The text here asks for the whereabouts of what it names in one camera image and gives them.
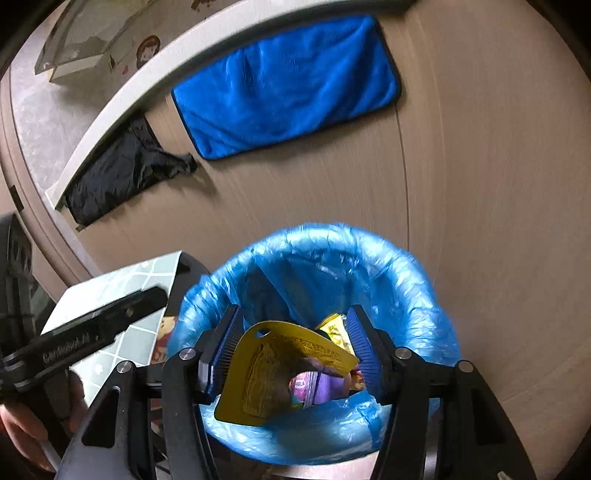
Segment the black metal frame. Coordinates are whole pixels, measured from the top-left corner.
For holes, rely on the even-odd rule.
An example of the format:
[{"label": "black metal frame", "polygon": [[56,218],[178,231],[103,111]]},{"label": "black metal frame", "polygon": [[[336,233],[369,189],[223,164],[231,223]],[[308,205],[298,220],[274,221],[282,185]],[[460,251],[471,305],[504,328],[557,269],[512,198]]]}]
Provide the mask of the black metal frame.
[{"label": "black metal frame", "polygon": [[[441,399],[432,478],[493,480],[502,479],[498,475],[504,473],[504,478],[535,480],[511,422],[470,362],[460,361],[454,367],[432,364],[407,348],[396,348],[384,332],[374,332],[384,342],[395,382],[382,402],[392,404],[392,411],[371,480],[424,478],[430,398]],[[203,376],[199,361],[212,343],[219,347],[222,336],[206,332],[193,348],[183,349],[164,364],[136,368],[121,362],[72,438],[57,478],[102,480],[108,472],[114,479],[154,480],[148,400],[161,398],[173,479],[218,480],[195,405],[212,402],[199,380]]]}]

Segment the black cloth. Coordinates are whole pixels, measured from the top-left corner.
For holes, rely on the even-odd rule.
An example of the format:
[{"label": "black cloth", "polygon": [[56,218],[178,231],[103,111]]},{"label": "black cloth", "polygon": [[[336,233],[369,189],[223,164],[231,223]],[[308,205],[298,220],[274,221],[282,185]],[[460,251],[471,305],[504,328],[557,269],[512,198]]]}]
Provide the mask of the black cloth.
[{"label": "black cloth", "polygon": [[165,152],[145,117],[138,116],[120,127],[70,184],[66,205],[79,225],[90,225],[160,180],[196,169],[190,154]]}]

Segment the person's hand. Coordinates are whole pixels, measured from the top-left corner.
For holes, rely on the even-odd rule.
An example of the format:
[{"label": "person's hand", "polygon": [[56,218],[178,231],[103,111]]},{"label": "person's hand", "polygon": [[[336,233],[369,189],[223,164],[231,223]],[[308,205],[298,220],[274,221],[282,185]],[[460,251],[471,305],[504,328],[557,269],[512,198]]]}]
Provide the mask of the person's hand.
[{"label": "person's hand", "polygon": [[[64,428],[72,433],[86,414],[84,389],[80,377],[69,372],[70,391],[72,392],[72,410],[70,418],[62,422]],[[23,404],[7,403],[0,405],[0,430],[4,429],[17,450],[40,468],[52,472],[39,441],[47,440],[47,430],[41,421]]]}]

